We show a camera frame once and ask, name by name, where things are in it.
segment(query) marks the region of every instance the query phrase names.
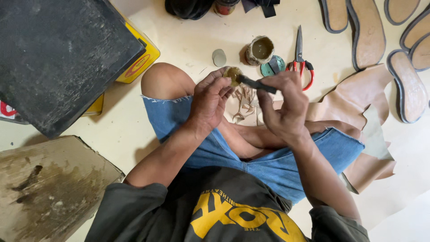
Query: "man's left hand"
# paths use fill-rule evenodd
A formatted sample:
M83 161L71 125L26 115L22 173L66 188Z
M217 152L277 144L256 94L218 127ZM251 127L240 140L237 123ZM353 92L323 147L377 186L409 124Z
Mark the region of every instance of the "man's left hand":
M227 67L211 72L194 88L188 121L205 131L212 131L222 120L225 103L234 91L231 78L222 77Z

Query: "knee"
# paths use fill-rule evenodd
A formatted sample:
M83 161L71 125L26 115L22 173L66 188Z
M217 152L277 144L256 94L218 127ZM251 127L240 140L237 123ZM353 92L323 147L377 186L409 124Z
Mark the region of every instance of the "knee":
M193 80L178 67L168 63L153 64L142 76L142 94L156 99L175 99L194 92Z

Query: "hand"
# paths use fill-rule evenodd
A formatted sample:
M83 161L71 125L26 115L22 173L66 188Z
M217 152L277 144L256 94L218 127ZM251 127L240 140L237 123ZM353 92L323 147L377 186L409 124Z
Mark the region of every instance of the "hand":
M269 93L264 90L257 91L267 128L291 148L304 138L310 138L309 131L304 125L309 99L303 94L300 73L283 71L276 76L265 77L261 82L280 90L284 96L281 109L275 111Z
M211 72L194 88L194 98L188 118L199 128L211 132L222 120L225 103L234 91L231 78L223 78L225 69Z

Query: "scissors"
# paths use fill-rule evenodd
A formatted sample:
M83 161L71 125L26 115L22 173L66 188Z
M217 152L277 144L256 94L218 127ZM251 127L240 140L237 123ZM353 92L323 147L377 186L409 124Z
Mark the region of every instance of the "scissors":
M303 78L303 71L304 68L306 66L306 69L308 69L310 71L310 81L307 84L307 86L305 88L303 88L303 91L308 90L313 83L313 78L315 77L315 73L313 71L313 66L310 62L303 60L303 38L301 36L301 25L298 27L298 33L297 33L297 43L296 43L296 59L292 62L293 63L293 67L294 67L294 71L297 71L297 63L300 63L300 79ZM288 64L287 68L285 69L285 71L289 71L290 70L290 64Z

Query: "floor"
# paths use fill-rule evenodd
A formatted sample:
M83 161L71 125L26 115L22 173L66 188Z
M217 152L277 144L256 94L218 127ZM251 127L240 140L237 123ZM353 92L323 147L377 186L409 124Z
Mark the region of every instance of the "floor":
M239 52L258 35L269 36L275 54L286 61L294 59L295 38L299 25L303 30L303 55L312 62L315 84L305 93L312 102L318 101L337 83L353 74L351 62L352 35L350 26L341 34L330 34L324 28L321 10L316 0L282 1L276 6L277 16L265 19L261 8L244 13L241 4L230 16L209 11L197 21L182 20L166 13L161 0L111 0L117 8L160 49L158 62L168 62L188 73L195 82L202 80L217 67L212 52L221 48L227 55L227 65L238 66L245 75L259 79L259 68L240 63ZM387 48L382 63L394 49L407 24L429 4L422 0L414 15L403 25L391 25L384 14L384 0L375 0L384 24ZM419 73L430 90L430 70ZM114 83L106 91L103 113L80 118L63 135L80 136L94 150L128 173L137 162L158 146L154 131L146 116L138 79L131 84ZM362 194L354 195L363 225L375 241L426 241L425 228L430 224L430 111L415 124L400 122L396 114L396 86L385 89L390 103L390 116L383 125L389 151L397 161L396 175L373 182ZM30 125L0 122L0 151L40 143L46 140ZM310 236L310 204L297 204L290 216ZM69 242L83 241L92 220L87 221ZM388 236L400 233L402 236Z

